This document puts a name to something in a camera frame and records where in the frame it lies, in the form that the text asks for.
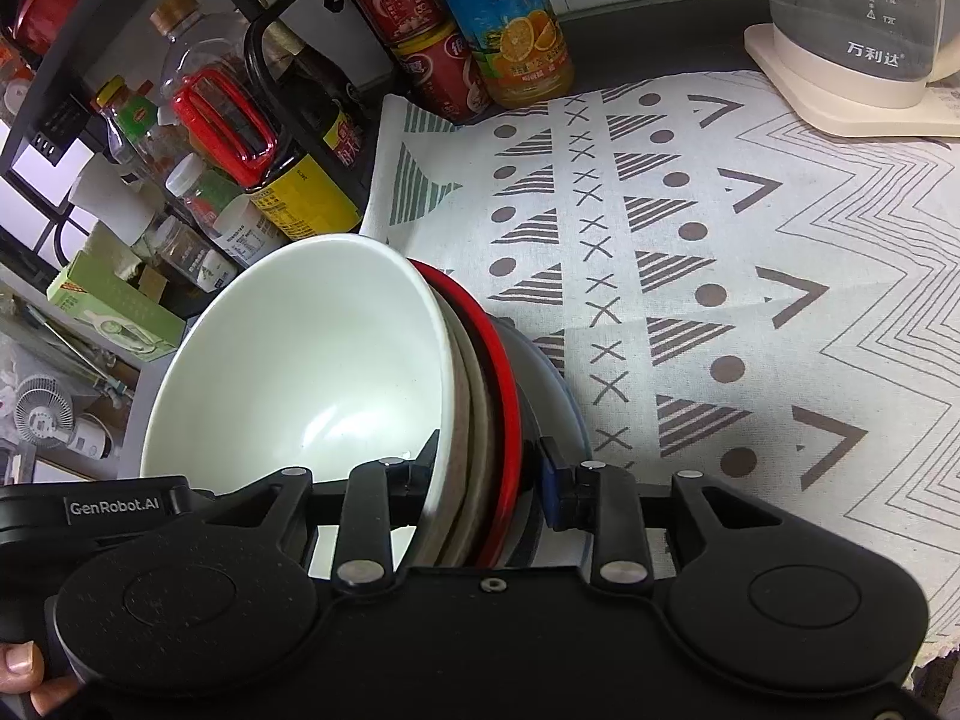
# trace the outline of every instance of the bowl rim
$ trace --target bowl rim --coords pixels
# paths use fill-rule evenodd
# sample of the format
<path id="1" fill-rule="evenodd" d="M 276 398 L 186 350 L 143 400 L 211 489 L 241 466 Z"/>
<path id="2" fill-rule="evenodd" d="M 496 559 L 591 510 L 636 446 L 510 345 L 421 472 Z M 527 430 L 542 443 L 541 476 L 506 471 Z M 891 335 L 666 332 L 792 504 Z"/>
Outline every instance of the bowl rim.
<path id="1" fill-rule="evenodd" d="M 165 391 L 167 391 L 169 388 L 171 379 L 173 378 L 173 373 L 178 368 L 178 362 L 184 355 L 184 349 L 186 349 L 189 345 L 190 338 L 193 338 L 194 334 L 198 332 L 198 328 L 201 327 L 204 322 L 208 323 L 209 317 L 216 316 L 218 306 L 222 305 L 224 300 L 228 300 L 229 295 L 232 295 L 232 293 L 241 289 L 241 287 L 238 285 L 245 284 L 248 280 L 250 280 L 250 274 L 253 274 L 256 271 L 262 271 L 262 269 L 270 266 L 271 263 L 278 262 L 284 258 L 299 257 L 301 256 L 301 252 L 305 252 L 306 250 L 313 250 L 314 248 L 318 247 L 329 247 L 330 245 L 339 244 L 352 245 L 353 247 L 361 248 L 362 250 L 368 250 L 369 252 L 373 252 L 374 255 L 389 261 L 391 265 L 393 265 L 398 271 L 406 276 L 407 280 L 414 287 L 416 293 L 421 299 L 421 304 L 424 306 L 426 314 L 429 317 L 436 345 L 438 346 L 438 357 L 440 362 L 440 440 L 437 445 L 437 456 L 434 460 L 433 473 L 430 477 L 430 485 L 427 488 L 426 499 L 424 500 L 424 510 L 435 512 L 439 504 L 440 494 L 443 491 L 443 476 L 445 475 L 446 468 L 448 467 L 450 461 L 455 427 L 455 413 L 452 406 L 456 395 L 456 378 L 454 373 L 453 351 L 450 347 L 450 343 L 452 343 L 452 341 L 449 336 L 448 329 L 446 328 L 446 324 L 443 321 L 443 314 L 440 312 L 440 306 L 437 304 L 437 301 L 430 290 L 430 285 L 427 283 L 426 279 L 424 279 L 424 276 L 422 276 L 419 271 L 413 265 L 411 265 L 409 261 L 407 261 L 405 257 L 403 257 L 401 254 L 398 254 L 395 252 L 395 250 L 392 250 L 387 245 L 381 244 L 381 242 L 373 240 L 373 238 L 367 238 L 353 233 L 331 233 L 328 235 L 318 235 L 312 238 L 305 238 L 301 241 L 292 242 L 289 245 L 285 245 L 285 247 L 280 247 L 277 251 L 272 252 L 250 268 L 246 269 L 246 271 L 243 271 L 241 274 L 239 274 L 236 279 L 233 279 L 232 282 L 227 284 L 227 287 L 224 288 L 224 290 L 222 290 L 222 292 L 213 299 L 213 302 L 210 303 L 205 312 L 200 315 L 200 318 L 193 325 L 193 327 L 189 329 L 184 339 L 181 341 L 181 345 L 176 350 L 174 358 L 170 362 L 170 367 L 167 368 L 165 374 L 163 375 L 163 381 L 160 383 L 160 388 L 157 390 L 157 397 L 154 399 L 154 403 L 151 405 L 150 418 L 147 421 L 147 430 L 144 433 L 143 450 L 140 455 L 139 475 L 141 477 L 144 476 L 144 466 L 146 464 L 147 457 L 150 455 L 152 437 L 154 436 L 154 432 L 157 432 L 157 425 L 155 424 L 157 405 L 160 404 Z M 379 459 L 380 458 L 371 458 L 370 460 L 375 461 Z M 233 490 L 224 490 L 224 493 L 232 492 Z"/>
<path id="2" fill-rule="evenodd" d="M 464 322 L 469 333 L 474 329 L 490 356 L 493 372 L 496 375 L 496 393 L 501 403 L 500 419 L 503 445 L 501 455 L 502 474 L 500 490 L 496 498 L 496 508 L 490 529 L 475 561 L 478 567 L 490 568 L 503 549 L 510 528 L 517 495 L 520 492 L 520 469 L 523 455 L 523 435 L 520 427 L 520 401 L 517 398 L 517 381 L 510 365 L 510 358 L 496 333 L 496 328 L 481 305 L 460 284 L 419 260 L 411 260 L 414 267 L 426 278 L 427 282 L 443 295 L 450 307 Z"/>

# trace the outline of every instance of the brown bottle cap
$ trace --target brown bottle cap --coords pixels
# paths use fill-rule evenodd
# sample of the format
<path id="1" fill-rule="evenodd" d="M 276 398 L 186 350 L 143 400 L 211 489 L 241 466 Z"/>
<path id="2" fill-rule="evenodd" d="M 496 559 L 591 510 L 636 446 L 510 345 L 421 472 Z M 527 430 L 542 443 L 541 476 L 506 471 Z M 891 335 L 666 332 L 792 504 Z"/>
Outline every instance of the brown bottle cap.
<path id="1" fill-rule="evenodd" d="M 150 22 L 165 36 L 199 7 L 196 0 L 164 0 L 150 14 Z"/>

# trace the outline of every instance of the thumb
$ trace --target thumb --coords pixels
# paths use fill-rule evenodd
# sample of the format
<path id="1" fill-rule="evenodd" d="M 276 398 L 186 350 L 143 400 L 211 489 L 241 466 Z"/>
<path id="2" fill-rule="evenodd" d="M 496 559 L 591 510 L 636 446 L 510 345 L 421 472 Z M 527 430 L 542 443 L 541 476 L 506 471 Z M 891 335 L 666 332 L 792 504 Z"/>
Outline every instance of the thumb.
<path id="1" fill-rule="evenodd" d="M 43 656 L 34 642 L 0 644 L 0 693 L 26 693 L 43 682 Z"/>

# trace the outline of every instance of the large plastic bottle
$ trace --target large plastic bottle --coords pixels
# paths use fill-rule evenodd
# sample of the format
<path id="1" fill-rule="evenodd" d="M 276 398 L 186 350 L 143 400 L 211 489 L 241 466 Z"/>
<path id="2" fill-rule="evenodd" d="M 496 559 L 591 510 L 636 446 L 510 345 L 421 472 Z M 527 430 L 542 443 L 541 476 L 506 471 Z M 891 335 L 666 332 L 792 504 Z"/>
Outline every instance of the large plastic bottle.
<path id="1" fill-rule="evenodd" d="M 573 62 L 550 0 L 446 0 L 491 97 L 507 108 L 560 97 Z"/>

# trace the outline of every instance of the green box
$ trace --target green box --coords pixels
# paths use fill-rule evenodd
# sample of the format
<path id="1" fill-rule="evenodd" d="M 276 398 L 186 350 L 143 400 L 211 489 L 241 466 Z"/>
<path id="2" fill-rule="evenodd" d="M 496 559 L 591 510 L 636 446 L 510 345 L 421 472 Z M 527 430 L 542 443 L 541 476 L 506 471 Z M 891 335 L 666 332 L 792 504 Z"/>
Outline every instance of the green box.
<path id="1" fill-rule="evenodd" d="M 184 337 L 186 322 L 117 278 L 109 265 L 77 252 L 47 288 L 47 299 L 141 360 L 169 354 Z"/>

